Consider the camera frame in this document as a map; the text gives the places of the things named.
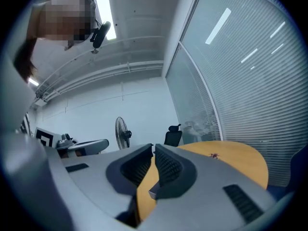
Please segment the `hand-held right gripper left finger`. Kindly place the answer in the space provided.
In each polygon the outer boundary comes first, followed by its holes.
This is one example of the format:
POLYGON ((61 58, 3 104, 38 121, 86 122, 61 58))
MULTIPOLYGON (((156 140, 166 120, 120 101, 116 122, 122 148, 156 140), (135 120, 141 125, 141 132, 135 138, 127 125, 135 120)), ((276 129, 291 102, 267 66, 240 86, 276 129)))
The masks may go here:
POLYGON ((137 188, 151 166, 152 144, 62 159, 73 182, 101 210, 137 227, 137 188))

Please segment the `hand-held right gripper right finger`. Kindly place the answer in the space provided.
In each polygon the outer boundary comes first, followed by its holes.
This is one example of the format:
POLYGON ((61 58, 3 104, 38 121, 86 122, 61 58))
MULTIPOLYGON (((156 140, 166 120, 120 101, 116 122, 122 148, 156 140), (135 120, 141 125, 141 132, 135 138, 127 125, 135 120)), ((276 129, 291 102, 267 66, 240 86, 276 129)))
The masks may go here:
POLYGON ((139 231, 234 231, 262 216, 274 198, 210 154, 155 146, 160 187, 139 231))

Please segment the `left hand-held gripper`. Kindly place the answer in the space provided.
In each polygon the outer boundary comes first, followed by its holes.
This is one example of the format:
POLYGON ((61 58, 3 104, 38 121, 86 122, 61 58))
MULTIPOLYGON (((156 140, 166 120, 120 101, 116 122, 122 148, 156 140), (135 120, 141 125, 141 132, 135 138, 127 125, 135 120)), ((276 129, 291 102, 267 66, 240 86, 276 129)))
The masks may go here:
POLYGON ((72 138, 67 133, 60 135, 39 127, 36 127, 34 137, 44 146, 56 149, 61 158, 69 157, 68 148, 70 146, 72 156, 99 154, 109 146, 109 141, 107 139, 74 144, 72 138))

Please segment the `black standing fan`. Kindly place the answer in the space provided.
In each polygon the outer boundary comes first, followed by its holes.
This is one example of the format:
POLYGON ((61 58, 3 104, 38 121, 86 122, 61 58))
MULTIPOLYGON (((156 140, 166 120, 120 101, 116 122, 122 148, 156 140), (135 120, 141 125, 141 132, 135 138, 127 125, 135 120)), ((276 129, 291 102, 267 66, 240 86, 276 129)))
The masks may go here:
POLYGON ((132 136, 130 130, 128 130, 127 125, 122 117, 118 117, 115 122, 115 136, 116 142, 120 150, 129 148, 129 139, 132 136))

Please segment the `black office chair with headrest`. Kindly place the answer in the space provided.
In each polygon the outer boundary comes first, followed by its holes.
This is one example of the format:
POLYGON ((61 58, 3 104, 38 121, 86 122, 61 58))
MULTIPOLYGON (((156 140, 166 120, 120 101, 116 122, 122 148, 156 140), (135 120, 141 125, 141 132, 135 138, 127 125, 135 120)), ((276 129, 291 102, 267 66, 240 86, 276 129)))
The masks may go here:
POLYGON ((176 126, 170 126, 168 132, 165 135, 165 145, 177 147, 182 137, 182 131, 180 130, 181 124, 176 126))

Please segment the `white ceiling pipes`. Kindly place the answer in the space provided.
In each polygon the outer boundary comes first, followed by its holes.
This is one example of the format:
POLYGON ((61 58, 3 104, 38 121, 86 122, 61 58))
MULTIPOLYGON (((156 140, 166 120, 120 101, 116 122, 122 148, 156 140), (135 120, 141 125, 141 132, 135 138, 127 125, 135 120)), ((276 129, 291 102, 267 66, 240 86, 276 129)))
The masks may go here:
POLYGON ((160 70, 163 67, 163 63, 164 63, 163 60, 154 60, 154 61, 134 62, 134 63, 126 63, 121 65, 111 66, 78 77, 57 88, 54 88, 53 85, 50 85, 49 87, 46 88, 46 90, 43 91, 37 90, 36 92, 37 99, 42 99, 44 102, 48 102, 49 100, 61 94, 64 94, 76 88, 88 85, 90 83, 105 78, 115 77, 118 75, 133 73, 138 71, 147 71, 156 69, 160 70))

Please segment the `person's white printed shirt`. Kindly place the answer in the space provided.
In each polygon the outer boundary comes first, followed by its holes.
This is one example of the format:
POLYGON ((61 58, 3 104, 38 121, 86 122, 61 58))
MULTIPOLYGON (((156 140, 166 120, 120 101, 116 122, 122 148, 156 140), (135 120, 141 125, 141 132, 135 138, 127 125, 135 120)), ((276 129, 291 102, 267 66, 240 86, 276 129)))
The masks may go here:
POLYGON ((0 57, 0 133, 19 129, 35 98, 8 53, 0 57))

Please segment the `blue and white chair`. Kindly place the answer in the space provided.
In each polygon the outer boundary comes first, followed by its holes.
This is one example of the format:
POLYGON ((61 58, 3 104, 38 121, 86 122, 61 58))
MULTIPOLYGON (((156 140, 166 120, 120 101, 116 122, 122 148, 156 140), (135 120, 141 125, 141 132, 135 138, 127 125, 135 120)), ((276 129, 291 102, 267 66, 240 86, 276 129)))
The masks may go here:
POLYGON ((290 180, 287 186, 279 187, 268 185, 267 191, 279 201, 286 194, 296 191, 303 183, 308 171, 308 144, 296 152, 290 161, 290 180))

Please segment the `long ceiling light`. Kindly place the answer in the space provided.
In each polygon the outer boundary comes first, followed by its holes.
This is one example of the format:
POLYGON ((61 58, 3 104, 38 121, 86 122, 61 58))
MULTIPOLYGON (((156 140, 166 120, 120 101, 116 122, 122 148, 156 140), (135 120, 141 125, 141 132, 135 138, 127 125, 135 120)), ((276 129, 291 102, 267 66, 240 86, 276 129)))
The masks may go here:
POLYGON ((112 18, 112 12, 109 0, 96 0, 98 11, 102 22, 108 21, 111 23, 110 29, 106 34, 108 40, 116 39, 116 32, 112 18))

